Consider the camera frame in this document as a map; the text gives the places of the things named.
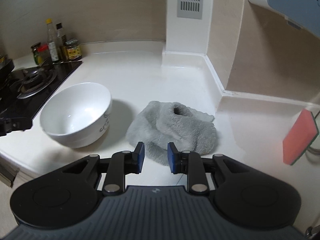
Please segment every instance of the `towel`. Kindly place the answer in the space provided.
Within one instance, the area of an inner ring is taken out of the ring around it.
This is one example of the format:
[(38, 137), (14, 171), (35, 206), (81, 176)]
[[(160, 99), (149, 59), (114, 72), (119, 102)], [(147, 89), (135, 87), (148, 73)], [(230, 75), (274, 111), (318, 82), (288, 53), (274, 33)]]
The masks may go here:
[(148, 158), (168, 165), (169, 142), (174, 142), (178, 151), (194, 151), (200, 155), (212, 151), (216, 141), (213, 119), (213, 115), (177, 102), (151, 101), (131, 123), (126, 139), (132, 146), (144, 142)]

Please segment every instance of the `sponge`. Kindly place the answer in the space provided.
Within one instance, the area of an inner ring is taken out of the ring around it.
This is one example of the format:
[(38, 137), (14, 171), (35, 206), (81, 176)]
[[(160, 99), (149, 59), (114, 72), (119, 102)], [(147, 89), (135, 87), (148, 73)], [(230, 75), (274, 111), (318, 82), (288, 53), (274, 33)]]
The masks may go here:
[(312, 112), (303, 109), (283, 140), (283, 162), (293, 165), (319, 135)]

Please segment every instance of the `backsplash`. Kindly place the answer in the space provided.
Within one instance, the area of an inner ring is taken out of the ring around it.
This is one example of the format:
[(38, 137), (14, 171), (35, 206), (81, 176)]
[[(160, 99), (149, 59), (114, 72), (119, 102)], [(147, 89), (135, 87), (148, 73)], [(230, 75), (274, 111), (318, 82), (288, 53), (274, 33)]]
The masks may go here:
[(46, 41), (47, 18), (80, 43), (165, 40), (166, 0), (0, 0), (0, 44), (11, 58)]
[(214, 0), (207, 54), (227, 90), (320, 103), (320, 39), (248, 0)]

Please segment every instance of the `white countertop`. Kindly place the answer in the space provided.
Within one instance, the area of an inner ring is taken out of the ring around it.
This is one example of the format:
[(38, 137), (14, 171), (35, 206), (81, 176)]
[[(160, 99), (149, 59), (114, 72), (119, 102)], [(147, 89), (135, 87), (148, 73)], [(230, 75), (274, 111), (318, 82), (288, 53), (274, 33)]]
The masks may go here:
[[(225, 97), (215, 113), (217, 106), (214, 105), (211, 84), (214, 80), (208, 78), (206, 69), (197, 64), (192, 66), (193, 61), (184, 67), (175, 64), (174, 60), (172, 64), (164, 64), (161, 42), (131, 42), (129, 50), (122, 49), (122, 44), (87, 45), (85, 51), (88, 55), (83, 58), (84, 63), (56, 91), (81, 82), (105, 85), (113, 97), (110, 128), (105, 135), (92, 145), (70, 149), (42, 132), (38, 114), (30, 130), (0, 137), (1, 155), (25, 172), (37, 175), (91, 153), (109, 158), (115, 152), (134, 149), (124, 136), (134, 117), (149, 101), (177, 101), (215, 114), (214, 124), (218, 132), (216, 153), (225, 154), (279, 178), (299, 191), (302, 206), (295, 223), (298, 229), (305, 231), (307, 227), (317, 225), (320, 212), (320, 186), (317, 179), (320, 176), (320, 160), (313, 159), (314, 163), (311, 163), (304, 155), (294, 166), (285, 165), (282, 161), (282, 140), (301, 106)], [(17, 67), (32, 66), (30, 57), (28, 60), (18, 60)], [(127, 175), (126, 184), (185, 185), (186, 176), (173, 175), (168, 166), (145, 158), (142, 173)]]

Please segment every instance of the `bowl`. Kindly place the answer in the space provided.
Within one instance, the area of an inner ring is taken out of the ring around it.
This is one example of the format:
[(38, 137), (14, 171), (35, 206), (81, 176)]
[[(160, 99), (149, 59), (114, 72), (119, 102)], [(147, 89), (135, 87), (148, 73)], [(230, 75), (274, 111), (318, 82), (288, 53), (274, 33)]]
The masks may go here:
[(112, 98), (98, 83), (81, 83), (51, 97), (40, 115), (42, 130), (70, 148), (87, 146), (109, 127)]

